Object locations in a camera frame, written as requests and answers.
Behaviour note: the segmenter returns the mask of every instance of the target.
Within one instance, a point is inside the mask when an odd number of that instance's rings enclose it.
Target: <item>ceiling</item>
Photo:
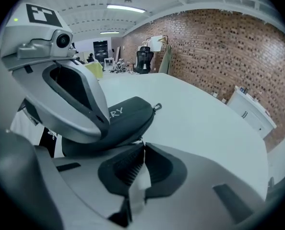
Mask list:
[[[162,16],[191,9],[224,9],[253,15],[285,33],[279,13],[268,0],[22,0],[57,10],[73,31],[73,41],[99,38],[102,31],[119,31],[124,36],[135,28]],[[146,10],[145,13],[107,9],[120,4]]]

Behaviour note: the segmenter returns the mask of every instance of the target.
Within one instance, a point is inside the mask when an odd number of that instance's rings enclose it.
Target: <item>camera lens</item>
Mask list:
[[[60,48],[66,47],[70,42],[70,37],[67,34],[61,34],[58,36],[56,43]]]

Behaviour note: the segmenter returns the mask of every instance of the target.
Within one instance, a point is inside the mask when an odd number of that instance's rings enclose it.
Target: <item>red brick wall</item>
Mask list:
[[[122,57],[136,62],[146,38],[168,35],[171,75],[229,99],[234,86],[249,88],[277,124],[264,140],[268,150],[285,137],[285,35],[248,15],[194,10],[162,17],[123,37]],[[154,54],[156,71],[165,49]]]

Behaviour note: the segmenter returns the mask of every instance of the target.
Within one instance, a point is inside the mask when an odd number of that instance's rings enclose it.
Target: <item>ceiling light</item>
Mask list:
[[[101,32],[100,34],[116,34],[116,33],[119,33],[119,32]]]
[[[108,9],[118,9],[118,10],[131,10],[131,11],[135,11],[135,12],[139,12],[139,13],[145,13],[146,10],[142,10],[142,9],[137,9],[137,8],[133,8],[130,6],[123,6],[123,5],[115,5],[115,4],[109,4],[107,6]]]

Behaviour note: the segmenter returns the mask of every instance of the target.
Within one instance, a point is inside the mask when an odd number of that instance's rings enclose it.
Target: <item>white table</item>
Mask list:
[[[268,185],[265,143],[249,124],[208,93],[163,73],[103,79],[112,106],[133,96],[161,103],[143,135],[157,143],[209,158],[249,184],[263,199]]]
[[[113,64],[114,64],[114,58],[113,57],[111,57],[111,58],[105,58],[104,59],[104,66],[105,66],[105,69],[106,69],[106,61],[107,60],[112,60],[113,61]]]

